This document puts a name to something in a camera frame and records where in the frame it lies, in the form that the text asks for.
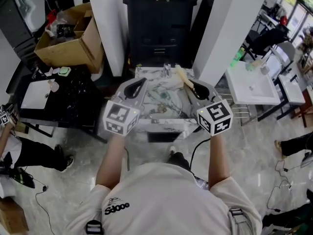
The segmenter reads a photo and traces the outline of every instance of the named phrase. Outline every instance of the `black cable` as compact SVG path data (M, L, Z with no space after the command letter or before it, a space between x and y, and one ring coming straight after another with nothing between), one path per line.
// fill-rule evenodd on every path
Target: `black cable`
M38 192L38 193L36 193L36 195L35 195L35 199L36 199L36 202L37 202L37 204L45 211L45 213L47 213L47 215L48 215L48 219L49 219L49 225L50 225L50 230L51 230L51 232L52 232L52 234L53 235L55 235L55 233L53 232L53 230L52 230L52 226L51 226L51 222L50 222L50 215L49 215L49 213L45 210L45 208L43 208L42 207L42 205L41 204L39 204L39 202L38 202L38 200L37 200L37 195L39 195L39 194L42 194L42 193L44 193L44 192L46 192L47 191L47 189L48 189L48 187L44 184L44 183L42 183L42 182L40 182L39 180L37 180L37 179L35 179L34 177L33 177L33 175L31 175L31 174L29 174L28 172L26 172L25 171L25 173L27 173L30 177L31 177L31 179L33 179L33 180L36 180L37 182L39 182L40 184L42 184L44 187L43 187L43 191L42 192Z
M283 169L284 169L285 160L278 160L278 161L277 161L277 164L276 164L276 166L275 166L275 171L277 171L277 172L279 173L279 175L280 175L282 178L285 178L285 180L288 182L289 186L291 187L291 183L289 182L288 178L287 178L285 175L282 175L281 172L280 172L280 170L277 169L277 166L278 166L278 163L279 163L279 162L283 162Z
M43 208L43 207L41 206L41 204L39 204L39 202L38 202L38 200L37 200L37 195L42 194L42 193L44 193L45 191L46 191L46 190L43 190L42 192L36 193L35 198L36 198L37 204L45 211L45 213L47 213L48 219L49 219L50 230L51 230L52 234L55 235L55 233L53 232L52 227L51 227L51 222L50 222L50 215L49 215L49 213L45 210L45 208Z
M283 184L284 181L286 181L286 182L288 183L289 188L291 187L291 185L289 184L289 181L287 181L286 179L284 179L284 180L280 183L279 186L275 186L275 187L273 188L273 190L272 190L272 192L270 193L270 196L269 196L269 198L268 198L268 202L267 202L267 204L266 204L266 207L267 207L269 210L273 210L273 211L275 211L275 212L287 212L287 211L280 210L280 209L278 209L278 208L274 208L274 209L273 209L273 208L268 207L269 200L270 200L270 198L272 197L275 188L276 188L276 187L277 187L277 188L280 188L280 187L282 186L282 184Z
M127 152L127 170L129 171L129 169L130 169L130 163L129 163L129 152L128 152L128 150L126 149L126 147L124 147L124 149L126 150L126 152Z
M304 167L308 166L309 164L311 164L312 162L313 162L313 159L309 160L309 161L306 161L305 163L301 163L301 165L292 167L290 169L286 169L286 168L283 168L283 169L284 169L285 172L288 172L288 171L293 170L293 169L298 168L298 167L304 168Z
M193 151L193 153L192 153L192 156L191 156L191 160L190 160L190 166L189 166L189 169L190 169L190 170L191 170L191 164L192 164L192 161L193 161L193 159L194 159L194 155L195 155L196 149L197 149L201 144L203 144L204 142L209 141L210 139L211 139L211 138L201 141L201 142L198 143L197 146L195 147L195 149L194 149L194 151Z

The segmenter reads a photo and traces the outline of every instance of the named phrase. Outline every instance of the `hand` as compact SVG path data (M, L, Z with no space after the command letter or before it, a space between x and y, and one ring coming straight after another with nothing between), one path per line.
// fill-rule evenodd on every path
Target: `hand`
M10 131L11 129L13 129L14 128L14 125L11 123L11 122L8 122L6 125L5 125L5 127L4 127L4 129L6 129L6 130L8 130L8 131Z
M17 124L17 122L18 122L18 119L19 119L19 113L18 113L17 111L12 112L12 115L10 116L10 119L11 119L11 121L12 121L14 124L11 123L11 121L9 121L9 122L5 125L5 127L6 127L7 129L9 129L9 130L13 129L13 128L16 126L16 124Z

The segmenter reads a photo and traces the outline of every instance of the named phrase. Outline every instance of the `white t-shirt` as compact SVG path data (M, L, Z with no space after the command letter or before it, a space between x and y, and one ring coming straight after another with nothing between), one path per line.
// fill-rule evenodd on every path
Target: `white t-shirt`
M94 219L101 221L105 235L229 235L230 207L241 208L253 234L261 233L259 213L232 177L207 191L179 166L144 164L113 190L96 185L64 235L85 235Z
M0 127L0 134L2 135L3 127ZM22 142L14 137L12 134L9 135L8 141L0 158L1 161L5 158L6 154L10 152L12 158L11 168L14 168L14 164L19 159L22 150Z

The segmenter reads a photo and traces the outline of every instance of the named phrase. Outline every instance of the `person's leg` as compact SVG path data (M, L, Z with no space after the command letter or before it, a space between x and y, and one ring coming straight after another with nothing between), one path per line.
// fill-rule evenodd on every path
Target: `person's leg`
M184 169L190 171L189 163L184 158L184 156L181 152L176 152L173 155L171 155L166 163L172 164L172 165L178 165L181 168L184 168Z
M67 158L59 148L53 150L48 145L20 138L22 150L15 167L41 165L63 171L67 168Z
M271 224L276 226L282 226L287 228L293 228L295 226L298 226L302 224L307 214L312 209L311 204L305 204L297 209L294 209L292 211L287 211L282 214L277 215L266 215L263 218L263 226L270 226Z
M301 137L290 139L288 141L281 141L280 146L282 149L282 153L284 156L290 156L299 151L308 149L313 149L313 135L312 133L308 133Z
M184 168L190 171L188 161L184 158L181 152L177 152L177 149L175 146L171 145L169 147L169 152L170 152L170 156L166 162L167 164L178 165L181 168Z

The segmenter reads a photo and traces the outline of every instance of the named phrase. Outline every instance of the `bottle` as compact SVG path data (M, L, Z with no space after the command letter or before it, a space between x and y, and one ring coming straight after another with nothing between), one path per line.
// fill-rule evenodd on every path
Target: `bottle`
M52 92L56 92L59 89L59 84L57 82L52 82L51 80L48 81L48 84L50 85L50 90Z
M233 61L231 61L230 66L234 67L238 63L238 61L242 58L244 53L245 53L245 49L244 48L240 48L239 51L236 53Z

